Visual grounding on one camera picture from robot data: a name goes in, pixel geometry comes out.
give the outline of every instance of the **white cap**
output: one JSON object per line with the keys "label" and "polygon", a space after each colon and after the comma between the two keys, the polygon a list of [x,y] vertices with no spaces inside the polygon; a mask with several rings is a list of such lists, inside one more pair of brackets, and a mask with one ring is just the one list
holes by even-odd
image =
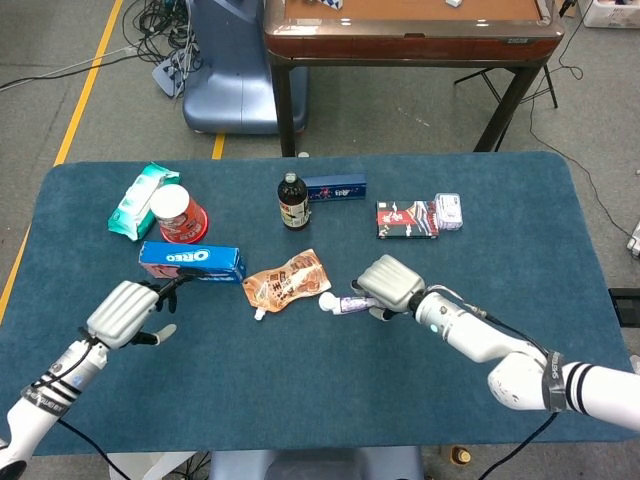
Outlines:
{"label": "white cap", "polygon": [[336,306],[340,306],[340,302],[337,301],[336,296],[331,292],[324,292],[318,298],[318,305],[320,305],[320,310],[325,312],[333,311]]}
{"label": "white cap", "polygon": [[153,192],[149,204],[156,217],[175,218],[189,206],[189,192],[181,185],[164,185]]}
{"label": "white cap", "polygon": [[264,318],[265,313],[267,313],[267,311],[264,308],[256,308],[256,313],[253,318],[255,318],[257,321],[260,321]]}

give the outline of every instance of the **red cup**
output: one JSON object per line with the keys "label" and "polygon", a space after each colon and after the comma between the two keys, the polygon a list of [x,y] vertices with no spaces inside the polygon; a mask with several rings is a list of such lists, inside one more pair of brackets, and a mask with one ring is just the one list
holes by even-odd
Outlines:
{"label": "red cup", "polygon": [[151,196],[151,211],[167,242],[196,243],[209,229],[207,212],[181,185],[164,185]]}

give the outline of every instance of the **table leg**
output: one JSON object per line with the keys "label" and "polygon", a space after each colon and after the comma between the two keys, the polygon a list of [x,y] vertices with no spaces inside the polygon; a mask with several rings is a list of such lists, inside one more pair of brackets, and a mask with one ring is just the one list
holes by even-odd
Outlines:
{"label": "table leg", "polygon": [[478,144],[474,152],[490,152],[498,141],[498,138],[505,131],[513,112],[516,111],[520,101],[535,80],[542,66],[538,67],[521,67],[515,70],[515,76],[509,88],[502,97],[502,101],[493,113],[491,120],[484,129],[482,137],[478,140]]}
{"label": "table leg", "polygon": [[271,78],[273,95],[276,101],[276,115],[278,116],[278,133],[280,134],[280,149],[283,157],[296,156],[296,139],[293,130],[293,102],[291,100],[291,81],[289,67],[272,65]]}

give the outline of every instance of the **snack pouch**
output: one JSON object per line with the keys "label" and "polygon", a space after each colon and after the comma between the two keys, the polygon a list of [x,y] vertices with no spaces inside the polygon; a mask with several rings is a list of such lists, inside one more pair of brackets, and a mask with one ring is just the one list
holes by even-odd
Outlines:
{"label": "snack pouch", "polygon": [[242,283],[256,320],[265,312],[279,312],[297,298],[312,297],[331,288],[324,267],[313,249],[291,258],[280,268],[263,270]]}

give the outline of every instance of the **floor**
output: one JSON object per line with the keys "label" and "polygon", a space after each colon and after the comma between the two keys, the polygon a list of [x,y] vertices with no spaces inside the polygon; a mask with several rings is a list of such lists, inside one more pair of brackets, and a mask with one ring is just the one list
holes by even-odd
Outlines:
{"label": "floor", "polygon": [[[130,4],[125,0],[120,13]],[[93,57],[113,3],[4,0],[0,3],[0,84],[43,74]],[[572,32],[578,24],[567,20]],[[125,45],[118,27],[107,51]],[[610,215],[625,230],[638,221],[640,169],[637,119],[640,84],[627,77],[640,71],[640,34],[582,27],[554,73],[560,108],[548,96],[535,105],[534,131],[578,160],[592,175]],[[558,65],[552,59],[552,68]],[[466,71],[444,69],[324,68],[312,71],[311,110],[300,149],[312,156],[370,152],[463,152],[472,150],[495,104],[475,79],[452,86]],[[151,79],[149,64],[137,59],[99,71],[66,162],[211,158],[214,136],[184,123],[179,102],[167,99]],[[494,72],[504,88],[508,75]],[[0,92],[0,284],[9,277],[29,224],[43,176],[61,151],[86,74],[32,82]],[[529,133],[531,104],[515,115],[503,151],[545,149]],[[222,161],[273,157],[276,137],[230,135]],[[593,244],[610,287],[639,284],[640,264],[625,248],[627,237],[607,219],[587,176],[569,162]],[[630,352],[640,353],[640,331],[624,331]],[[468,446],[467,467],[454,467],[425,449],[430,474],[438,480],[471,479],[513,446]],[[640,441],[620,444],[532,445],[497,470],[495,479],[633,479],[640,468]],[[26,478],[107,478],[97,456],[36,458]]]}

